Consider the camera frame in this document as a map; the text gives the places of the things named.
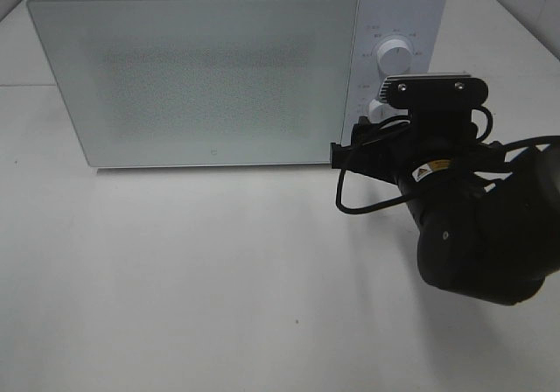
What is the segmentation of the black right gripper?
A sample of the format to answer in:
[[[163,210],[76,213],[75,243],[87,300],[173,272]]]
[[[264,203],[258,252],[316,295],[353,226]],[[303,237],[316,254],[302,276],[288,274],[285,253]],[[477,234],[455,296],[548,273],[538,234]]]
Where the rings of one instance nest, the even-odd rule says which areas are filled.
[[[398,115],[379,123],[362,118],[348,146],[331,145],[331,165],[339,170],[339,191],[349,172],[401,191],[437,191],[481,185],[479,172],[503,170],[503,150],[480,139],[469,115]]]

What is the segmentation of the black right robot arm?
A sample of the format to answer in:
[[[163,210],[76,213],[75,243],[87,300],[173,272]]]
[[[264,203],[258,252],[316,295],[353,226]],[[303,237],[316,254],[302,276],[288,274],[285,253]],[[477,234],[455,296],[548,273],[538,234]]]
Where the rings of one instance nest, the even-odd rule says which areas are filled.
[[[332,168],[396,186],[370,214],[405,205],[419,231],[417,267],[443,291],[515,305],[559,269],[559,139],[483,143],[470,113],[361,118]]]

